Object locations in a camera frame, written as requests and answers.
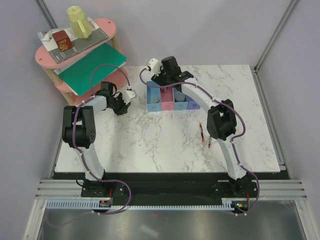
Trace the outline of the clear paper clip jar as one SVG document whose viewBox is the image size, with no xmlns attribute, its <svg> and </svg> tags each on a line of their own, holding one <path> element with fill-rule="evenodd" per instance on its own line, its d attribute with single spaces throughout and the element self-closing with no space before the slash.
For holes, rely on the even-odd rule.
<svg viewBox="0 0 320 240">
<path fill-rule="evenodd" d="M 176 91 L 174 93 L 174 100 L 175 102 L 184 102 L 186 99 L 186 95 L 180 91 Z"/>
</svg>

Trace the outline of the beige stapler remover piece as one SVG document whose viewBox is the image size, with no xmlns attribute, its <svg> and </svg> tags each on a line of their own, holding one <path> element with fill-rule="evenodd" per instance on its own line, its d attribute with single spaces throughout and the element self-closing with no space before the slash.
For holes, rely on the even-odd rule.
<svg viewBox="0 0 320 240">
<path fill-rule="evenodd" d="M 156 103 L 158 103 L 159 101 L 160 101 L 160 99 L 157 98 L 157 99 L 155 99 L 155 100 L 153 101 L 153 104 L 156 104 Z"/>
</svg>

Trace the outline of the pink lid clear jar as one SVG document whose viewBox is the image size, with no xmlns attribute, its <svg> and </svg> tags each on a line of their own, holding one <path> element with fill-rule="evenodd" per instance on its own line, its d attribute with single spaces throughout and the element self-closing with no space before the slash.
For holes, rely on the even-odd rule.
<svg viewBox="0 0 320 240">
<path fill-rule="evenodd" d="M 164 87 L 164 88 L 162 89 L 162 92 L 163 92 L 163 93 L 167 93 L 167 92 L 168 92 L 168 89 L 169 89 L 168 87 Z"/>
</svg>

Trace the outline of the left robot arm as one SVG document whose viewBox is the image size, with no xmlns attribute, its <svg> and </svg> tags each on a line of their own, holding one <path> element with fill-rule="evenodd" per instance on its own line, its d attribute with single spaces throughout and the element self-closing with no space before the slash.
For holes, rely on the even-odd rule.
<svg viewBox="0 0 320 240">
<path fill-rule="evenodd" d="M 109 183 L 104 180 L 105 169 L 102 167 L 94 142 L 97 130 L 95 115 L 111 109 L 117 116 L 128 112 L 131 99 L 136 97 L 131 85 L 124 92 L 117 90 L 112 82 L 103 82 L 100 90 L 79 105 L 64 107 L 62 115 L 62 140 L 73 149 L 84 168 L 85 179 L 95 181 L 92 191 L 99 197 L 106 196 L 110 191 Z"/>
</svg>

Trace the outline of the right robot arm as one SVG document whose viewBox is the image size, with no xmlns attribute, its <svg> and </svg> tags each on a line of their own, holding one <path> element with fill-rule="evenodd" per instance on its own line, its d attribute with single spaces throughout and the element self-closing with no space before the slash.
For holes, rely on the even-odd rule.
<svg viewBox="0 0 320 240">
<path fill-rule="evenodd" d="M 246 127 L 243 125 L 242 133 L 236 134 L 236 118 L 240 115 L 234 110 L 233 102 L 230 99 L 221 100 L 209 93 L 190 72 L 181 70 L 174 56 L 161 61 L 152 58 L 146 69 L 154 73 L 151 78 L 153 82 L 164 88 L 177 89 L 207 112 L 206 129 L 222 150 L 230 177 L 229 191 L 235 197 L 242 196 L 247 191 L 249 177 L 240 162 L 234 140 L 244 135 Z"/>
</svg>

